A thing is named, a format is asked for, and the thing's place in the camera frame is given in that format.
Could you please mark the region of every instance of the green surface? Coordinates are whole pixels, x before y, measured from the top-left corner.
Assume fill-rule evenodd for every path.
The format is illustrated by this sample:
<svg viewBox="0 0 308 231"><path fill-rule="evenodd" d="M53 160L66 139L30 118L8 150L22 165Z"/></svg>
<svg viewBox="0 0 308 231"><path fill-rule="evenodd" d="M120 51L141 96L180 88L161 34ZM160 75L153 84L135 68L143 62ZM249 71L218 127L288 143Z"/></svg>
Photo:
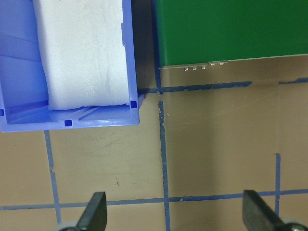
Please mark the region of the green surface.
<svg viewBox="0 0 308 231"><path fill-rule="evenodd" d="M308 53L308 0L156 0L160 65Z"/></svg>

